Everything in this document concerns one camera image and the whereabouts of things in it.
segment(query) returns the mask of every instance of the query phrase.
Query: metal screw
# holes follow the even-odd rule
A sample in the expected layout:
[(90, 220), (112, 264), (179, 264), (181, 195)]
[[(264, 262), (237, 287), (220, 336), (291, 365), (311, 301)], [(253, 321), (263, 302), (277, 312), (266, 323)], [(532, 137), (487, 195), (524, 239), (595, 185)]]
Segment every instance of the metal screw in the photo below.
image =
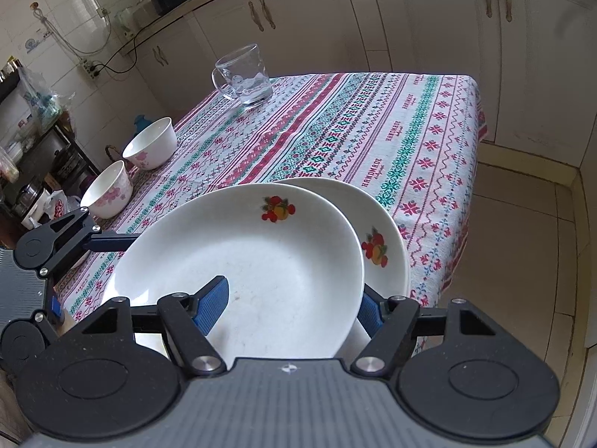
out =
[(356, 360), (356, 366), (363, 372), (379, 372), (386, 363), (377, 357), (361, 357)]
[(194, 358), (191, 365), (197, 370), (212, 372), (222, 365), (222, 361), (211, 355), (201, 355)]

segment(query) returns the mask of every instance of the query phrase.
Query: plate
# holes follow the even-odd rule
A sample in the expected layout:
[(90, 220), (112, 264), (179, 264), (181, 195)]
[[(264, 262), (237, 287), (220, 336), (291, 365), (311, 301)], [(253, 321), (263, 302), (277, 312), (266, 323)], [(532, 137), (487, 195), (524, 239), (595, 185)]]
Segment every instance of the plate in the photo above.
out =
[[(359, 238), (365, 261), (365, 283), (385, 298), (408, 296), (410, 263), (407, 248), (396, 223), (377, 200), (354, 185), (331, 178), (296, 177), (276, 183), (310, 190), (338, 207)], [(338, 355), (351, 363), (368, 341), (369, 335), (356, 321)]]
[[(228, 278), (229, 303), (207, 338), (228, 367), (236, 357), (333, 357), (359, 311), (363, 255), (350, 222), (323, 197), (285, 184), (228, 187), (148, 227), (102, 302), (155, 304), (217, 275)], [(159, 336), (136, 339), (165, 354)]]

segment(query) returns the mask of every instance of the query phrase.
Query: embroidered tablecloth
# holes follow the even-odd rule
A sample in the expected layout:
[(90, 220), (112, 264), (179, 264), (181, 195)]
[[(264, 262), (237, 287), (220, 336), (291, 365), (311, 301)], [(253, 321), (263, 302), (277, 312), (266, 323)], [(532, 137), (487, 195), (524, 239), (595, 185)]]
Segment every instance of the embroidered tablecloth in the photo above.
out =
[[(216, 93), (202, 101), (176, 125), (175, 155), (157, 170), (138, 171), (131, 202), (102, 227), (142, 232), (188, 200), (234, 184), (336, 178), (389, 211), (410, 256), (410, 296), (434, 306), (466, 242), (485, 133), (475, 81), (393, 73), (273, 81), (274, 96), (253, 110)], [(122, 255), (92, 253), (58, 285), (77, 321), (100, 305)]]

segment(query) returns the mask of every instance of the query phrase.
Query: white cabinet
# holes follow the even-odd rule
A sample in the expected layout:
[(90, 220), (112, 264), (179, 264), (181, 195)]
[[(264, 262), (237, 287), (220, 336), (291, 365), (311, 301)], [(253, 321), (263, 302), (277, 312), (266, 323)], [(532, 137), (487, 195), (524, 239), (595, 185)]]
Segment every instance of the white cabinet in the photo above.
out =
[(508, 1), (496, 143), (577, 167), (597, 112), (597, 0)]
[(272, 77), (368, 70), (350, 0), (214, 0), (194, 13), (218, 57), (255, 42)]
[(467, 74), (475, 78), (496, 132), (500, 96), (497, 0), (377, 0), (395, 72)]
[(204, 56), (186, 19), (143, 42), (137, 52), (139, 72), (173, 121), (213, 91), (213, 61)]

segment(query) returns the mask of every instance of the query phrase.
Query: tablecloth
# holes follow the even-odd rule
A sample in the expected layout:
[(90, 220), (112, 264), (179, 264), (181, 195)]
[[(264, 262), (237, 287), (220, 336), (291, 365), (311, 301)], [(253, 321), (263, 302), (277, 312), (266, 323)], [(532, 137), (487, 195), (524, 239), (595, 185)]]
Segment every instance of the tablecloth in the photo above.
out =
[[(175, 126), (175, 155), (159, 169), (138, 171), (131, 202), (102, 227), (142, 232), (188, 200), (234, 184), (332, 177), (388, 210), (410, 256), (410, 297), (434, 306), (466, 242), (477, 144), (485, 133), (475, 81), (350, 73), (273, 82), (274, 96), (256, 109), (216, 93), (202, 101)], [(123, 254), (92, 253), (57, 286), (75, 320), (99, 306)]]

